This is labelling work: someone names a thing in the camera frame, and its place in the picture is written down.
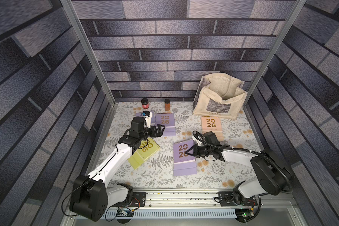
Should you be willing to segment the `green 2026 desk calendar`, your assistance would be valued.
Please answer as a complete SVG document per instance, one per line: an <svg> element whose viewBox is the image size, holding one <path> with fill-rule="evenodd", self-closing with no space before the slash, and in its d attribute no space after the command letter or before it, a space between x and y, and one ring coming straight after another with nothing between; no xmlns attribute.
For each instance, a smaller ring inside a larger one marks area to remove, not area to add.
<svg viewBox="0 0 339 226"><path fill-rule="evenodd" d="M128 162L136 170L159 150L160 146L152 138L148 138L141 142L140 147L128 159Z"/></svg>

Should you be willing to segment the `peach 2026 desk calendar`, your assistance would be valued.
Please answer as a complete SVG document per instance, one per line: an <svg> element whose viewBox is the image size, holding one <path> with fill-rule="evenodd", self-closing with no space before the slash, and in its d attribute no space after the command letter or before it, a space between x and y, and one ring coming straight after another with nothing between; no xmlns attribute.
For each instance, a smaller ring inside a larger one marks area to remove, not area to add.
<svg viewBox="0 0 339 226"><path fill-rule="evenodd" d="M206 132L213 132L219 141L225 140L220 118L202 116L201 123L202 123L202 134Z"/></svg>

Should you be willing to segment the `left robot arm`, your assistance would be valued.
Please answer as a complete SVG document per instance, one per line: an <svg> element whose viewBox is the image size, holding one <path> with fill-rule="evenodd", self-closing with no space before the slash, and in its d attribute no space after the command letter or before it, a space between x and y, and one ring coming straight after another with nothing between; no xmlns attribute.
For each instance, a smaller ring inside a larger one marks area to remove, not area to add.
<svg viewBox="0 0 339 226"><path fill-rule="evenodd" d="M131 186L118 184L109 188L108 184L123 163L139 149L142 141L163 135L165 126L151 125L152 116L152 112L144 111L140 116L134 117L131 127L119 139L113 152L92 172L76 178L73 191L69 194L69 210L74 216L81 215L96 222L109 207L132 200Z"/></svg>

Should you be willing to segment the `amber spice jar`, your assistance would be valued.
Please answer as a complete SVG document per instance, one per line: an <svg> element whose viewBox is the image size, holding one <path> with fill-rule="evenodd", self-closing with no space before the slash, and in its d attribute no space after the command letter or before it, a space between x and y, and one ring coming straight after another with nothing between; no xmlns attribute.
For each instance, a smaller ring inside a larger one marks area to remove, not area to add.
<svg viewBox="0 0 339 226"><path fill-rule="evenodd" d="M164 100L165 103L165 110L170 111L170 100L167 98Z"/></svg>

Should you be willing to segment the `red-labelled dark jar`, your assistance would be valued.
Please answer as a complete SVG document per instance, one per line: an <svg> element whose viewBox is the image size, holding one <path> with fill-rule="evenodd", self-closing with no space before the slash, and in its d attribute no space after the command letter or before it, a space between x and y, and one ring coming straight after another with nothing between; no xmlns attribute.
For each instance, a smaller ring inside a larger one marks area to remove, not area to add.
<svg viewBox="0 0 339 226"><path fill-rule="evenodd" d="M149 101L147 98L141 99L141 104L143 109L148 109L149 108Z"/></svg>

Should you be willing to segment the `beige canvas tote bag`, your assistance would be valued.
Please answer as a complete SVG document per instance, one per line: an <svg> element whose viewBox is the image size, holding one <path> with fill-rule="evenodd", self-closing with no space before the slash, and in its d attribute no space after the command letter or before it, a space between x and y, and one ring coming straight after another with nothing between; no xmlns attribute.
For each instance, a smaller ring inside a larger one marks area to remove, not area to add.
<svg viewBox="0 0 339 226"><path fill-rule="evenodd" d="M203 76L193 101L193 114L237 119L247 97L243 84L226 73Z"/></svg>

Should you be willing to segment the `perforated metal grille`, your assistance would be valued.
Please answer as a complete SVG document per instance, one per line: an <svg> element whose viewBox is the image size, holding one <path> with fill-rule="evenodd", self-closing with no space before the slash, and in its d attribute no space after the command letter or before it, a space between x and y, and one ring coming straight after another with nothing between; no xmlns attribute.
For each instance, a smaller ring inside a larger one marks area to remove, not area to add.
<svg viewBox="0 0 339 226"><path fill-rule="evenodd" d="M102 219L203 219L203 218L237 218L234 209L152 209L137 210L133 214L117 213L108 210Z"/></svg>

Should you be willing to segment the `right circuit board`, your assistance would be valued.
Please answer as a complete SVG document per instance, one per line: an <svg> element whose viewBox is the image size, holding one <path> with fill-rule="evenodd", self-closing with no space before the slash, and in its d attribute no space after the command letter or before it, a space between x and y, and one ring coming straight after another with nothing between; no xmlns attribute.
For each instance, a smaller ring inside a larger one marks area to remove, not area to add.
<svg viewBox="0 0 339 226"><path fill-rule="evenodd" d="M236 220L240 223L247 223L255 214L251 209L235 209Z"/></svg>

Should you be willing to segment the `circuit board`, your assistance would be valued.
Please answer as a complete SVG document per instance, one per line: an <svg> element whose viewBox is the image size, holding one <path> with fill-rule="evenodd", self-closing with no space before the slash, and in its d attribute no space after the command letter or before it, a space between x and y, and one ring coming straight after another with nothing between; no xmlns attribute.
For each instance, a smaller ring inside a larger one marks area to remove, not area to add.
<svg viewBox="0 0 339 226"><path fill-rule="evenodd" d="M134 211L131 209L121 209L119 208L116 213L116 217L133 217Z"/></svg>
<svg viewBox="0 0 339 226"><path fill-rule="evenodd" d="M251 209L235 209L236 220L240 223L247 223L255 214Z"/></svg>

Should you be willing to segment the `left circuit board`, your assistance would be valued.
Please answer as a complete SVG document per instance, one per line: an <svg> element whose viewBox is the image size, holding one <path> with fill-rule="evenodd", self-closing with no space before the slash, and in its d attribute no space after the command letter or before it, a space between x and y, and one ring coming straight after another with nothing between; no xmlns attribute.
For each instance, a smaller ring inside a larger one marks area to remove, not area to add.
<svg viewBox="0 0 339 226"><path fill-rule="evenodd" d="M116 217L133 217L134 211L131 209L121 209L119 208L116 213Z"/></svg>

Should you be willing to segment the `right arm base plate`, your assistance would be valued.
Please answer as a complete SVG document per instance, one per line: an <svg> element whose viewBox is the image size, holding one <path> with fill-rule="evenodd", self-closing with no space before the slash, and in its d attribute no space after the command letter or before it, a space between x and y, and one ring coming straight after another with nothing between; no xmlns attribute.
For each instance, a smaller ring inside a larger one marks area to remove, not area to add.
<svg viewBox="0 0 339 226"><path fill-rule="evenodd" d="M238 207L255 207L258 202L255 196L244 198L239 193L235 192L218 192L218 196L214 197L214 201L219 203L222 207L238 206Z"/></svg>

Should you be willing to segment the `aluminium mounting rail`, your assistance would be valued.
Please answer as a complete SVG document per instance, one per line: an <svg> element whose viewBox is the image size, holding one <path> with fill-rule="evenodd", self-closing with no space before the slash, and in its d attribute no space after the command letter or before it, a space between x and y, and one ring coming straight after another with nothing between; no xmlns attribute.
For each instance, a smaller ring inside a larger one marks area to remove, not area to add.
<svg viewBox="0 0 339 226"><path fill-rule="evenodd" d="M134 189L134 192L146 192L146 205L140 209L184 209L184 208L226 208L214 201L218 192L233 192L231 189ZM292 208L298 204L291 194L256 195L258 204L264 208ZM228 208L245 208L229 206Z"/></svg>

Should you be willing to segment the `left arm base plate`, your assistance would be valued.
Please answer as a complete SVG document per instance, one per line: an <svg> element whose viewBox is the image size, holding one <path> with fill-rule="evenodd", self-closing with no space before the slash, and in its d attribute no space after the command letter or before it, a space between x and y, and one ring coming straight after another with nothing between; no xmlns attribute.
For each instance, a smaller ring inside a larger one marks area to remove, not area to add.
<svg viewBox="0 0 339 226"><path fill-rule="evenodd" d="M123 202L114 204L112 207L133 207L140 208L146 205L146 192L134 192L131 200L125 200Z"/></svg>

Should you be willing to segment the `aluminium frame post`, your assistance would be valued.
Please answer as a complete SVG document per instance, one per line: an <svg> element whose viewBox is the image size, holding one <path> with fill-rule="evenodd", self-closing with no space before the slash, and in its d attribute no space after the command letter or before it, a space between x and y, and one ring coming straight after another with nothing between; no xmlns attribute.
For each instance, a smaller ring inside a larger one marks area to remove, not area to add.
<svg viewBox="0 0 339 226"><path fill-rule="evenodd" d="M94 69L94 72L100 82L100 84L102 85L103 89L104 89L104 92L105 94L108 96L108 99L109 99L109 103L112 105L112 106L115 106L115 98L105 80L105 76L100 68L100 65L99 65L99 62L94 54L94 51L89 43L89 40L85 34L85 31L83 29L83 26L75 12L75 9L73 7L73 4L71 1L69 0L60 0L62 6L63 6L63 9L70 21L70 23L72 24L72 27L76 33L76 35L78 36L79 38L79 41Z"/></svg>
<svg viewBox="0 0 339 226"><path fill-rule="evenodd" d="M284 38L286 37L287 33L289 32L290 28L292 27L294 21L298 17L299 13L301 12L302 8L304 7L306 0L297 0L294 3L293 8L291 9L288 17L284 21L278 35L275 38L271 48L269 49L268 53L265 56L264 61L261 63L258 71L255 74L254 79L252 80L250 87L248 89L247 97L244 101L244 106L248 103L251 95L253 94L257 84L260 81L262 75L266 72L266 69L271 62L272 58L274 57L275 53L277 52L278 48L280 47L281 43L283 42Z"/></svg>

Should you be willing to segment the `left aluminium frame post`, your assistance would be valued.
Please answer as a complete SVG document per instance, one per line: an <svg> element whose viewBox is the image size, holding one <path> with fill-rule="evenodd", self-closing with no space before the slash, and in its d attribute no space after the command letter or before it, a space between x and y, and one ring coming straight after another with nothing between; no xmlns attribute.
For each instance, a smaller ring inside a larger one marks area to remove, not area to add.
<svg viewBox="0 0 339 226"><path fill-rule="evenodd" d="M71 1L69 0L60 0L62 6L63 6L63 9L70 21L70 23L72 24L72 27L76 33L76 35L78 36L79 38L79 41L94 69L94 72L100 82L100 84L102 85L103 89L104 89L104 92L105 94L108 96L108 99L109 99L109 103L112 105L112 106L115 106L115 98L105 80L105 76L100 68L100 65L99 65L99 62L94 54L94 51L89 43L89 40L85 34L85 31L83 29L83 26L75 12L75 9L73 7L73 4Z"/></svg>

